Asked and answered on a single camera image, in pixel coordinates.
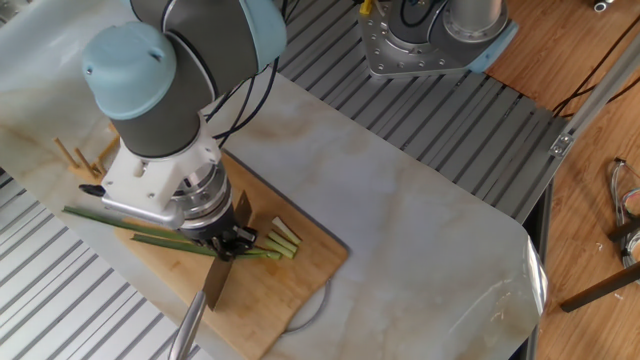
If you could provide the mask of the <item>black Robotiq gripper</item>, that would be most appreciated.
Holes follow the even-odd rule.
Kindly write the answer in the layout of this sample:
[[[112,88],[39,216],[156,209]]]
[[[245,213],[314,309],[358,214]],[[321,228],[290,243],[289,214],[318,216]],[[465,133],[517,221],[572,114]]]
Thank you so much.
[[[244,228],[251,218],[251,204],[242,196],[237,204],[229,198],[226,203],[205,217],[186,221],[184,236],[203,245],[212,245],[216,257],[222,261],[233,261],[239,253],[255,247],[256,230]]]

